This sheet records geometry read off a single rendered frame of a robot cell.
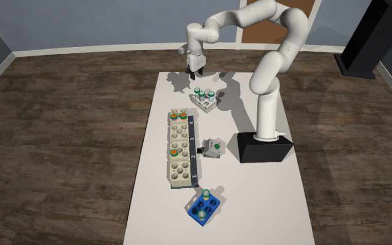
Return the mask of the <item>blue tube rack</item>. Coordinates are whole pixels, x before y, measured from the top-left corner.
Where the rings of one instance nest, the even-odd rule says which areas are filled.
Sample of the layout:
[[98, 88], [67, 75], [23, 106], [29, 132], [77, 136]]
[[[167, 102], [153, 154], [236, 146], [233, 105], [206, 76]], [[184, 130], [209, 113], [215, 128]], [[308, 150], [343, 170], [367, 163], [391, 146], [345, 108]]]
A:
[[[188, 215], [190, 215], [194, 220], [196, 220], [201, 226], [207, 222], [207, 220], [214, 213], [216, 208], [219, 206], [220, 202], [217, 198], [210, 194], [208, 200], [203, 199], [203, 195], [197, 199], [197, 201], [192, 205], [192, 207], [188, 210]], [[198, 211], [205, 210], [206, 217], [204, 220], [200, 220], [198, 217]]]

